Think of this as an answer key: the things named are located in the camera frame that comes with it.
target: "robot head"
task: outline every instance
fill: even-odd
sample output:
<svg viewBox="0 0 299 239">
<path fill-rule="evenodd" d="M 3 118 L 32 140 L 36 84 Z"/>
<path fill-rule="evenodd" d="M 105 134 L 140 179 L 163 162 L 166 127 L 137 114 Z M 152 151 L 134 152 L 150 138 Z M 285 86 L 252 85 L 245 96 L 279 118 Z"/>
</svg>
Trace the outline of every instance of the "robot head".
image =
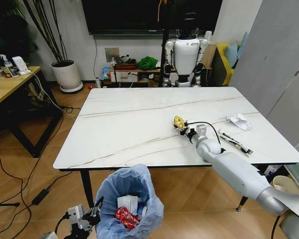
<svg viewBox="0 0 299 239">
<path fill-rule="evenodd" d="M 184 18 L 180 23 L 180 37 L 179 39 L 194 39 L 196 36 L 192 35 L 192 31 L 196 29 L 196 13 L 185 13 Z"/>
</svg>

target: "wooden floor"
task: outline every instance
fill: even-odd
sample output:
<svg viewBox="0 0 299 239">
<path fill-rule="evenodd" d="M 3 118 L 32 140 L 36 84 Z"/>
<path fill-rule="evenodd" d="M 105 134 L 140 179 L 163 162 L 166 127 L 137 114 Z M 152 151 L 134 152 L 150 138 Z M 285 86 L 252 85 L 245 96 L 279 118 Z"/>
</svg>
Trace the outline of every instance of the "wooden floor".
<svg viewBox="0 0 299 239">
<path fill-rule="evenodd" d="M 74 95 L 64 95 L 53 87 L 60 105 L 81 107 L 89 93 L 84 89 Z M 36 141 L 44 130 L 47 119 L 24 122 L 23 131 Z M 64 122 L 56 137 L 47 146 L 29 185 L 24 190 L 28 204 L 48 184 L 65 174 L 52 168 L 52 164 L 68 135 L 74 119 L 64 116 Z M 0 155 L 3 166 L 12 175 L 26 180 L 37 159 L 32 158 L 22 145 L 7 130 L 0 131 Z M 240 197 L 219 177 L 212 168 L 151 169 L 156 194 L 164 204 L 164 219 L 151 239 L 269 239 L 275 216 L 265 212 L 249 200 L 242 212 L 237 213 Z M 112 171 L 92 171 L 93 193 L 96 194 L 102 181 Z M 0 169 L 0 201 L 20 191 L 20 182 L 6 176 Z M 21 202 L 20 196 L 10 202 Z M 73 172 L 60 179 L 47 197 L 38 205 L 31 206 L 32 219 L 18 238 L 38 239 L 43 233 L 53 231 L 57 221 L 69 207 L 87 202 L 80 174 Z M 13 215 L 24 208 L 0 207 L 0 230 L 6 228 Z M 19 214 L 9 230 L 0 234 L 0 239 L 13 237 L 27 222 L 28 212 Z M 68 221 L 62 222 L 58 236 L 70 233 Z M 89 238 L 95 238 L 95 232 Z M 286 237 L 277 228 L 276 239 Z"/>
</svg>

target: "marble table top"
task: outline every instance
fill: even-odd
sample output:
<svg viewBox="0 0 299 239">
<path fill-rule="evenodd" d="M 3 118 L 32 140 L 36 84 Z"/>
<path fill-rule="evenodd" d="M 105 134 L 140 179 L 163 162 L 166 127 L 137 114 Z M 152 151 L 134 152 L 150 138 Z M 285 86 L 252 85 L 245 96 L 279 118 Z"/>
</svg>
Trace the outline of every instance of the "marble table top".
<svg viewBox="0 0 299 239">
<path fill-rule="evenodd" d="M 226 122 L 235 113 L 253 128 L 243 131 Z M 175 115 L 222 129 L 254 153 L 246 156 L 220 139 L 222 147 L 252 164 L 299 162 L 294 147 L 235 88 L 112 88 L 91 90 L 53 167 L 208 166 L 175 131 Z M 211 127 L 207 136 L 216 138 Z"/>
</svg>

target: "white planter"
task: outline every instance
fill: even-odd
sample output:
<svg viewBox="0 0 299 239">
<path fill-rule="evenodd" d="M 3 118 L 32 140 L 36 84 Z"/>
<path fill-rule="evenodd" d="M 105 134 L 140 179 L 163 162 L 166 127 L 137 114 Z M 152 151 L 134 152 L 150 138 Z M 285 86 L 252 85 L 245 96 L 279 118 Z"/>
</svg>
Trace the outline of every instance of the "white planter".
<svg viewBox="0 0 299 239">
<path fill-rule="evenodd" d="M 50 65 L 60 89 L 64 92 L 74 92 L 83 87 L 79 71 L 75 61 L 68 60 L 72 64 L 64 67 L 55 67 L 56 62 Z"/>
</svg>

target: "trash bag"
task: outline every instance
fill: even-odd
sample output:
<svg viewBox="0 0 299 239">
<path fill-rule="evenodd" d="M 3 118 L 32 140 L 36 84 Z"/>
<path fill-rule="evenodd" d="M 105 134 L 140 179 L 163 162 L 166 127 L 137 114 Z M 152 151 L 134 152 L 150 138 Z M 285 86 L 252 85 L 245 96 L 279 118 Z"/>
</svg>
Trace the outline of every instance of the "trash bag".
<svg viewBox="0 0 299 239">
<path fill-rule="evenodd" d="M 138 196 L 148 207 L 146 215 L 132 230 L 115 218 L 117 198 L 127 194 Z M 150 172 L 143 164 L 121 168 L 108 176 L 99 188 L 96 201 L 102 196 L 101 222 L 96 225 L 97 239 L 145 239 L 161 224 L 164 206 L 156 196 Z"/>
</svg>

